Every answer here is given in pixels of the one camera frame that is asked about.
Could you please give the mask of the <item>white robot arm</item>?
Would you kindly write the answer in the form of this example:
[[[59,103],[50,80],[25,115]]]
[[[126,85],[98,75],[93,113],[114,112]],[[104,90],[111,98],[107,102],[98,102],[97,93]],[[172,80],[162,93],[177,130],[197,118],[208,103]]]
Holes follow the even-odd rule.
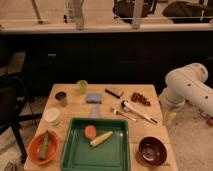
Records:
[[[213,88],[205,84],[208,70],[201,63],[192,63],[167,73],[166,87],[159,96],[166,110],[181,108],[188,100],[213,117]]]

